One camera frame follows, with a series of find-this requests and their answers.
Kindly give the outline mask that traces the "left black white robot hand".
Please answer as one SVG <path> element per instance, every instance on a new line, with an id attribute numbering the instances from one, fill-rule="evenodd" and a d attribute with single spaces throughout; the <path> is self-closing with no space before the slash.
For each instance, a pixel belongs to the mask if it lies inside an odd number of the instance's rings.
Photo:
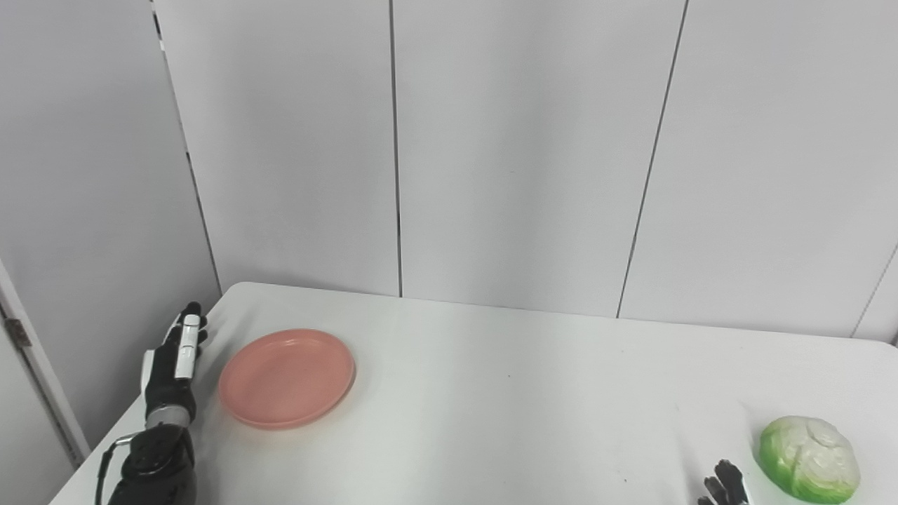
<path id="1" fill-rule="evenodd" d="M 192 382 L 208 339 L 206 317 L 199 302 L 189 302 L 171 324 L 166 338 L 145 352 L 147 370 L 142 372 L 145 428 L 173 425 L 188 428 L 196 418 Z"/>

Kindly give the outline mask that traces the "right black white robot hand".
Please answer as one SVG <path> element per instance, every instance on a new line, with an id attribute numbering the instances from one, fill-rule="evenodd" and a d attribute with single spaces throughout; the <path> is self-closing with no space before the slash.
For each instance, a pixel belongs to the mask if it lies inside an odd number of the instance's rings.
<path id="1" fill-rule="evenodd" d="M 706 477 L 703 480 L 703 485 L 706 494 L 700 496 L 696 504 L 750 504 L 743 473 L 727 459 L 718 461 L 714 468 L 714 476 Z"/>

